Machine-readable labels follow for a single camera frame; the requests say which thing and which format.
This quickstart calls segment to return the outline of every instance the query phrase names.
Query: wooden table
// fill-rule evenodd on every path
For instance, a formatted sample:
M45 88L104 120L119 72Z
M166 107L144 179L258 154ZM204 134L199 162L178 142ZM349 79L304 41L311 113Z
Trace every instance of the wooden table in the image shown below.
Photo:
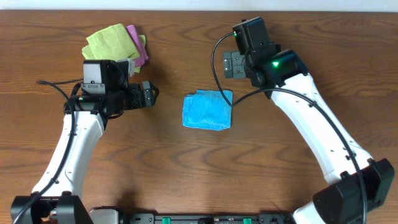
M340 12L0 11L0 222L16 195L29 195L58 143L64 99L36 80L83 75L86 37L107 26L138 26L150 63L131 82L160 88L156 105L108 123L90 162L87 209L129 212L293 211L326 187L319 165L291 121L264 95L233 110L231 129L182 126L184 96L216 89L215 42L241 19L262 16L272 39L294 49L339 120L376 160L398 165L398 15ZM249 80L223 78L237 99ZM63 89L70 91L72 85ZM398 185L369 223L398 222Z

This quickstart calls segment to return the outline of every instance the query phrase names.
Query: green led indicator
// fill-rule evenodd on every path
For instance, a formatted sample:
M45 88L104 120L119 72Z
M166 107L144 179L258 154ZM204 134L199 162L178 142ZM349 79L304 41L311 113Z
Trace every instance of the green led indicator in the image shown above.
M272 65L274 66L274 68L277 68L279 66L279 62L273 62Z

